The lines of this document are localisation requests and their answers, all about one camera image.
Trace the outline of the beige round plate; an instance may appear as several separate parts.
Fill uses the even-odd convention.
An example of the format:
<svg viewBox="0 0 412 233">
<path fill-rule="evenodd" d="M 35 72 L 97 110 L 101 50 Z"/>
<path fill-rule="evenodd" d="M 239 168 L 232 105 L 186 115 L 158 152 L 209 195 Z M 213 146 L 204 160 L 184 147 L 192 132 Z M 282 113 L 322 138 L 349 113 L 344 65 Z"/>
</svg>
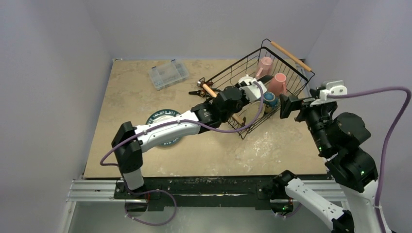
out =
<svg viewBox="0 0 412 233">
<path fill-rule="evenodd" d="M 262 108 L 260 109 L 260 102 L 254 102 L 248 104 L 246 109 L 242 111 L 240 117 L 244 120 L 244 125 L 248 125 L 254 122 L 254 118 L 257 116 L 257 119 L 263 117 L 265 111 L 265 104 L 263 104 Z"/>
</svg>

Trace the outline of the salmon pink mug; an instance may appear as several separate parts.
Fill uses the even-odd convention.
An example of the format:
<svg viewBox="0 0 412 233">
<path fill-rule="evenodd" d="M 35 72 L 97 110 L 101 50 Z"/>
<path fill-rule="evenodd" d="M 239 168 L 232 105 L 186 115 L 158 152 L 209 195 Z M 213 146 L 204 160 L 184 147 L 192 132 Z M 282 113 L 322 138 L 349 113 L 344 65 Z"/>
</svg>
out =
<svg viewBox="0 0 412 233">
<path fill-rule="evenodd" d="M 272 92 L 276 97 L 279 97 L 280 95 L 286 95 L 286 80 L 287 76 L 285 74 L 275 74 L 269 83 L 268 91 Z"/>
</svg>

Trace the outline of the brown bowl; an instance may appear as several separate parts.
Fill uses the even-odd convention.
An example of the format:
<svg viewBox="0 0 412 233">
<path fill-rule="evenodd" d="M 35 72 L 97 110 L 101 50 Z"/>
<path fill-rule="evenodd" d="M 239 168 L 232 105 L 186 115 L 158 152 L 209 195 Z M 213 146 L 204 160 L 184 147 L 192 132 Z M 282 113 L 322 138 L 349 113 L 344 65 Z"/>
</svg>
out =
<svg viewBox="0 0 412 233">
<path fill-rule="evenodd" d="M 264 95 L 265 112 L 271 112 L 277 107 L 278 99 L 272 92 L 265 92 Z"/>
</svg>

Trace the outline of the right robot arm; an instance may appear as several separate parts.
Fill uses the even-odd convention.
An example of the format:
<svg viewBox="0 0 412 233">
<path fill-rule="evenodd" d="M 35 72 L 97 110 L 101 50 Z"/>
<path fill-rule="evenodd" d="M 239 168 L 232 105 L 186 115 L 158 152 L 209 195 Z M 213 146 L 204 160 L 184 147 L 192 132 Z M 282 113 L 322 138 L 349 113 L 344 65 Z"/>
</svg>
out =
<svg viewBox="0 0 412 233">
<path fill-rule="evenodd" d="M 297 122 L 305 122 L 319 156 L 325 158 L 334 181 L 342 189 L 348 209 L 339 207 L 312 189 L 292 172 L 285 170 L 273 180 L 272 196 L 297 200 L 320 218 L 333 233 L 388 233 L 377 200 L 378 171 L 374 159 L 361 149 L 370 138 L 361 117 L 344 112 L 332 117 L 336 102 L 316 103 L 314 98 L 300 99 L 280 95 L 280 117 L 298 111 Z"/>
</svg>

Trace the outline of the green rimmed white plate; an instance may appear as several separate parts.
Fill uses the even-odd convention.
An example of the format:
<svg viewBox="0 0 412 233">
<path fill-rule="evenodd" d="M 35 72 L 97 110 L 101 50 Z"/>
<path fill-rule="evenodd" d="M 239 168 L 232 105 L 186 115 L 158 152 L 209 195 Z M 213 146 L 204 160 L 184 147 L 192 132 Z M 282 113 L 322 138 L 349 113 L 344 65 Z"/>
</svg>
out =
<svg viewBox="0 0 412 233">
<path fill-rule="evenodd" d="M 150 117 L 147 119 L 146 124 L 155 124 L 158 122 L 162 122 L 171 118 L 174 118 L 176 116 L 179 116 L 180 113 L 176 110 L 173 109 L 161 109 L 158 110 L 156 112 L 154 112 L 153 114 L 150 115 Z M 172 139 L 170 141 L 166 141 L 163 142 L 159 145 L 157 145 L 158 148 L 169 148 L 171 146 L 173 146 L 174 144 L 178 143 L 182 138 L 178 137 L 175 139 Z"/>
</svg>

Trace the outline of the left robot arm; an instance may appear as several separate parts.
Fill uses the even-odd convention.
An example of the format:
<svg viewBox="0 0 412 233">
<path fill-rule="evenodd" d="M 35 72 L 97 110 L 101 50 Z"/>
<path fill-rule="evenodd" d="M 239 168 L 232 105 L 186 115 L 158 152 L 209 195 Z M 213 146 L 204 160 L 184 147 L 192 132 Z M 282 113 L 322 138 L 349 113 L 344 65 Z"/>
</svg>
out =
<svg viewBox="0 0 412 233">
<path fill-rule="evenodd" d="M 219 131 L 220 125 L 248 102 L 243 90 L 229 86 L 212 100 L 197 104 L 169 120 L 143 126 L 133 126 L 130 121 L 121 124 L 111 145 L 119 171 L 125 180 L 126 193 L 138 199 L 145 192 L 141 172 L 143 153 L 175 138 L 211 130 Z"/>
</svg>

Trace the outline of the light pink faceted mug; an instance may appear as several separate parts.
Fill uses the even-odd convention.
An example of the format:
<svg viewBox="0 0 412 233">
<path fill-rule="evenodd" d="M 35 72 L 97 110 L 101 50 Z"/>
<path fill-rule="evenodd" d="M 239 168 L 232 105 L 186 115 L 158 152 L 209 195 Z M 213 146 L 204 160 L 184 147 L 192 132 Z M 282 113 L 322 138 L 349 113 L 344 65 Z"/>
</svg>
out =
<svg viewBox="0 0 412 233">
<path fill-rule="evenodd" d="M 260 79 L 265 75 L 268 75 L 270 71 L 272 70 L 273 67 L 273 60 L 271 57 L 263 57 L 259 60 L 257 68 L 256 68 L 256 73 L 255 73 L 255 78 Z"/>
</svg>

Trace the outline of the white two-handled soup cup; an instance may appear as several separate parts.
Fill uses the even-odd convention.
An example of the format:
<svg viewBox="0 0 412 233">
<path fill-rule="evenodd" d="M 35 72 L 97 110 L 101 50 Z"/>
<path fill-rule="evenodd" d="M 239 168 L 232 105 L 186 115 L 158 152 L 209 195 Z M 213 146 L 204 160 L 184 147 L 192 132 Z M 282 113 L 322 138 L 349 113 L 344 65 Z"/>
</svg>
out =
<svg viewBox="0 0 412 233">
<path fill-rule="evenodd" d="M 256 81 L 256 78 L 249 76 L 248 74 L 246 74 L 245 76 L 241 77 L 238 80 L 238 84 L 240 86 L 248 86 L 248 85 L 252 85 L 254 82 Z"/>
</svg>

